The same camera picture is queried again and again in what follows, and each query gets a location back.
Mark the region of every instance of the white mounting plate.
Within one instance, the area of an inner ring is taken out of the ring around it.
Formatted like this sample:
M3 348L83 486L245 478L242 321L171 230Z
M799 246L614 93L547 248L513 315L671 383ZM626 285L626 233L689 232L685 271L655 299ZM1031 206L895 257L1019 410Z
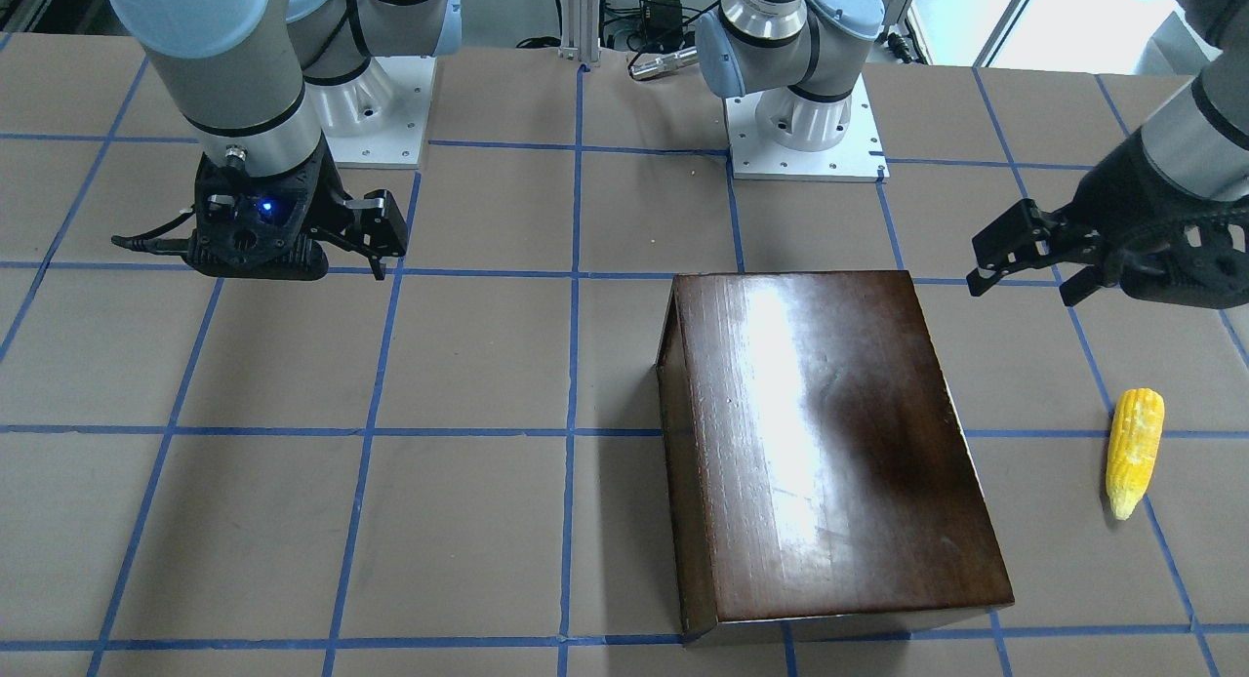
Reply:
M854 84L851 122L846 137L819 152L796 151L766 139L754 122L763 91L724 100L733 177L738 180L816 180L816 182L876 182L888 177L881 134L859 76Z
M377 131L361 136L326 136L340 167L420 170L425 130L433 100L433 57L378 57L398 87L402 105Z

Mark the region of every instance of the gray robot arm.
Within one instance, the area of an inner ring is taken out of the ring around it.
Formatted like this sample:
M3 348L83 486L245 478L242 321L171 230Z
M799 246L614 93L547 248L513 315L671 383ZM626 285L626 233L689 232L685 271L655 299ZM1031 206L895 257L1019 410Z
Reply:
M321 242L363 255L378 280L405 255L392 194L343 190L307 86L358 77L373 55L455 51L458 0L110 1L204 149L191 237L162 239L174 220L116 245L270 280L322 277Z
M1073 306L1102 287L1134 299L1249 304L1249 0L1177 0L1223 55L1082 180L1072 202L1017 202L973 237L983 295L1008 274L1074 262Z

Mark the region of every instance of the yellow corn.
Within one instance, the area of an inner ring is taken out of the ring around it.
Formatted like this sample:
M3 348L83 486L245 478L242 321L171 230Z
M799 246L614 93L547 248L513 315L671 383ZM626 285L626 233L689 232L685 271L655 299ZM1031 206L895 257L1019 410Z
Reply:
M1114 407L1105 461L1105 495L1119 521L1132 516L1149 487L1164 413L1163 397L1153 390L1128 390Z

